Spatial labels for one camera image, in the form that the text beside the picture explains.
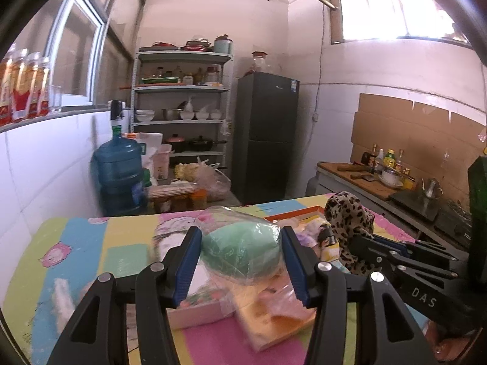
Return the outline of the yellow white doll pouch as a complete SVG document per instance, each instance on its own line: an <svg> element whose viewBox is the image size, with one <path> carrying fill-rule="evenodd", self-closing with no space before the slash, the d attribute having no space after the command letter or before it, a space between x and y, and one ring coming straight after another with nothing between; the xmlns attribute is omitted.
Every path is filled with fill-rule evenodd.
<svg viewBox="0 0 487 365"><path fill-rule="evenodd" d="M328 222L320 225L316 242L314 253L321 261L332 262L338 260L340 256L338 240L334 236L331 225Z"/></svg>

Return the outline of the green sponge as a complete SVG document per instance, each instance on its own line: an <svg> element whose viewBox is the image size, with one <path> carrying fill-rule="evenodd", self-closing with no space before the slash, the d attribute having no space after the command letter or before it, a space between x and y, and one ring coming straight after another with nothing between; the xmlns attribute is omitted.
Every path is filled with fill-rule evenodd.
<svg viewBox="0 0 487 365"><path fill-rule="evenodd" d="M212 273L240 284L270 279L280 269L280 228L272 222L223 206L203 210L201 261Z"/></svg>

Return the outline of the leopard print cloth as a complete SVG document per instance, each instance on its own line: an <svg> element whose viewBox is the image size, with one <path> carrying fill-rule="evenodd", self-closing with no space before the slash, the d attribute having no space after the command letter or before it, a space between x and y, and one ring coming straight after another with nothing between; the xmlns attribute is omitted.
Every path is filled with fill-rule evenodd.
<svg viewBox="0 0 487 365"><path fill-rule="evenodd" d="M371 263L354 256L349 250L349 242L355 235L373 238L375 215L362 205L356 195L340 191L328 198L324 216L338 240L341 264L353 274L369 274Z"/></svg>

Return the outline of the beige plush purple dress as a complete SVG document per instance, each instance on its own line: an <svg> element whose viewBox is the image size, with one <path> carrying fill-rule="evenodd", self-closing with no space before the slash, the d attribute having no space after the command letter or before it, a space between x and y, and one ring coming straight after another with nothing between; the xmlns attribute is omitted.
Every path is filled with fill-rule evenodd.
<svg viewBox="0 0 487 365"><path fill-rule="evenodd" d="M320 227L325 222L326 220L322 217L316 217L311 220L299 220L296 217L292 217L278 221L277 225L279 228L292 227L301 245L314 248L318 245Z"/></svg>

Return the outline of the pink plastic packet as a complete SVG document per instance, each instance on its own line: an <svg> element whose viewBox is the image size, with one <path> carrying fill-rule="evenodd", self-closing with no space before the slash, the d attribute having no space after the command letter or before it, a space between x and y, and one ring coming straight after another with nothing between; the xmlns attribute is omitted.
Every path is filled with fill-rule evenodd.
<svg viewBox="0 0 487 365"><path fill-rule="evenodd" d="M307 321L314 316L315 310L307 309L296 298L291 279L287 274L276 276L271 283L259 293L259 299L271 316L287 317Z"/></svg>

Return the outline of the floral tissue box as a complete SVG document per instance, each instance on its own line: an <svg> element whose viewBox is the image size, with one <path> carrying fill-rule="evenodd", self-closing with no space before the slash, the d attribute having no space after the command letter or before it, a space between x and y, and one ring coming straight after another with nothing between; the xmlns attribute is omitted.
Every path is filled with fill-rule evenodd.
<svg viewBox="0 0 487 365"><path fill-rule="evenodd" d="M205 265L199 262L187 297L177 309L168 310L168 319L172 330L182 330L223 320L234 311L230 291L217 284Z"/></svg>

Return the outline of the black induction cooker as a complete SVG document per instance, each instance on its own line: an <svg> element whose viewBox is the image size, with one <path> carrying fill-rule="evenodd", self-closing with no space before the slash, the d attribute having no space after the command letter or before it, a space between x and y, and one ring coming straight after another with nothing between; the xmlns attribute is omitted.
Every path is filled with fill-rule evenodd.
<svg viewBox="0 0 487 365"><path fill-rule="evenodd" d="M441 206L440 200L429 199L422 192L411 189L399 190L389 199L428 222L435 221Z"/></svg>

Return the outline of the orange cardboard box tray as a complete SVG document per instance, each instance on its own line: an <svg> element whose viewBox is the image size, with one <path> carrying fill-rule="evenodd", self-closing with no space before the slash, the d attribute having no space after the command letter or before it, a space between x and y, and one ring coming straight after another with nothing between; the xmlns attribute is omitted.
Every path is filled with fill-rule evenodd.
<svg viewBox="0 0 487 365"><path fill-rule="evenodd" d="M283 225L291 222L300 239L318 254L319 248L310 242L314 227L324 219L324 209L320 206L304 208L285 214L265 217L266 220ZM331 255L338 254L338 245L332 245ZM332 265L344 273L348 270L340 264L338 257L325 257ZM314 322L315 310L305 308L296 298L289 276L280 269L271 279L257 281L255 285L236 285L232 288L235 316L247 335L249 345L259 352L281 343L298 334Z"/></svg>

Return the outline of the steel kettle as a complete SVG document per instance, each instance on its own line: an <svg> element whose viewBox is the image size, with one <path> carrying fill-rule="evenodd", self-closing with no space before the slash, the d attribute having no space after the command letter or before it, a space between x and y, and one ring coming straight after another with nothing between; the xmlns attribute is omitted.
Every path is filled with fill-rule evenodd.
<svg viewBox="0 0 487 365"><path fill-rule="evenodd" d="M421 180L422 194L430 200L436 200L443 196L443 188L434 178Z"/></svg>

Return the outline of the white bowl on counter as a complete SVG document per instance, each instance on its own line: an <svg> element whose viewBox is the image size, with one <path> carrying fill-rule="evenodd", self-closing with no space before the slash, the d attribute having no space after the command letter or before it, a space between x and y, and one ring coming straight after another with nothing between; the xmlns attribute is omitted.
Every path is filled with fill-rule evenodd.
<svg viewBox="0 0 487 365"><path fill-rule="evenodd" d="M399 189L403 187L401 175L389 167L384 167L379 175L380 182L392 189Z"/></svg>

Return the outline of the pink plastic bucket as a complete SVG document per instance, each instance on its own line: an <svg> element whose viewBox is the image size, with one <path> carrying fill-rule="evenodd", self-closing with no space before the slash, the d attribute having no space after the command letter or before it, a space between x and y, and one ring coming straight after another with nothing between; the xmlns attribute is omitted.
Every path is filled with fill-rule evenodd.
<svg viewBox="0 0 487 365"><path fill-rule="evenodd" d="M162 144L153 156L153 171L157 180L167 180L169 175L169 159L172 152L171 144Z"/></svg>

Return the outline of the white flour sack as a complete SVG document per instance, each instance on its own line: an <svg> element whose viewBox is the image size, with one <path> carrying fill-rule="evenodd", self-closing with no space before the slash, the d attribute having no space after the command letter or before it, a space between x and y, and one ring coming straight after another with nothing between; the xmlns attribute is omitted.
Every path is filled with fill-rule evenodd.
<svg viewBox="0 0 487 365"><path fill-rule="evenodd" d="M158 133L125 133L124 137L133 139L142 147L142 166L149 171L152 186L158 184L153 171L153 158L163 142L163 135Z"/></svg>

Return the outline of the dark grey refrigerator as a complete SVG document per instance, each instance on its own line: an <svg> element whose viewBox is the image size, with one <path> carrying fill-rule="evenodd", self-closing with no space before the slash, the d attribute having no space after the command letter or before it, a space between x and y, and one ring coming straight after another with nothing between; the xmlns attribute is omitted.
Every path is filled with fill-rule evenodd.
<svg viewBox="0 0 487 365"><path fill-rule="evenodd" d="M243 204L285 196L291 168L300 82L271 73L238 81L233 122L232 192Z"/></svg>

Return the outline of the glass jar on refrigerator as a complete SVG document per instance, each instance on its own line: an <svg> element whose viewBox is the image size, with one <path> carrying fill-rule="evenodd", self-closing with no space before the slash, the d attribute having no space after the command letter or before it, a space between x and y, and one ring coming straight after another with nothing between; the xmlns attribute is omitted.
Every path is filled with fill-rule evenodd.
<svg viewBox="0 0 487 365"><path fill-rule="evenodd" d="M267 62L268 54L264 51L253 52L253 63L245 75L252 73L271 73L271 68Z"/></svg>

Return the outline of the cardboard wall sheet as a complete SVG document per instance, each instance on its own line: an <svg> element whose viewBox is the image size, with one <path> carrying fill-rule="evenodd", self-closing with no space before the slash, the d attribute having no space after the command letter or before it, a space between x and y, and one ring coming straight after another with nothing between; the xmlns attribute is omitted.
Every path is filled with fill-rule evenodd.
<svg viewBox="0 0 487 365"><path fill-rule="evenodd" d="M434 178L445 196L469 203L467 170L484 154L485 126L463 115L410 100L362 93L352 126L350 160L373 145L404 150L403 165L417 181Z"/></svg>

